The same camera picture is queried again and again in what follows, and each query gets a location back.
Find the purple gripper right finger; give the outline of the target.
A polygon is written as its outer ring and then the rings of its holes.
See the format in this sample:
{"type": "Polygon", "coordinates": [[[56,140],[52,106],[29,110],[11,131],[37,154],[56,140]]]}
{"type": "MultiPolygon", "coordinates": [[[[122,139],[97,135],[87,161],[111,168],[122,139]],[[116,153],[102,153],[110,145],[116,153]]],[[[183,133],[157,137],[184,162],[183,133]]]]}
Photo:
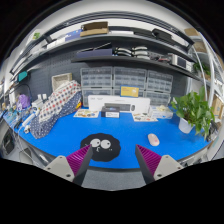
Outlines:
{"type": "Polygon", "coordinates": [[[160,156],[140,145],[136,146],[135,155],[146,184],[159,180],[183,168],[171,156],[160,156]]]}

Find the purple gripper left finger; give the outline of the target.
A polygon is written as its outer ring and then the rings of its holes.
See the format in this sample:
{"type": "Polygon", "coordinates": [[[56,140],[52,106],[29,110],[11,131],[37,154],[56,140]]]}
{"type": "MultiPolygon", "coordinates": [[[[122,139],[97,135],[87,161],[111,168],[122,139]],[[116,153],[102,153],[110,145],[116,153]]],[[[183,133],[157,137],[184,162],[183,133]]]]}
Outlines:
{"type": "Polygon", "coordinates": [[[87,145],[67,157],[59,155],[44,170],[81,186],[92,155],[92,146],[87,145]]]}

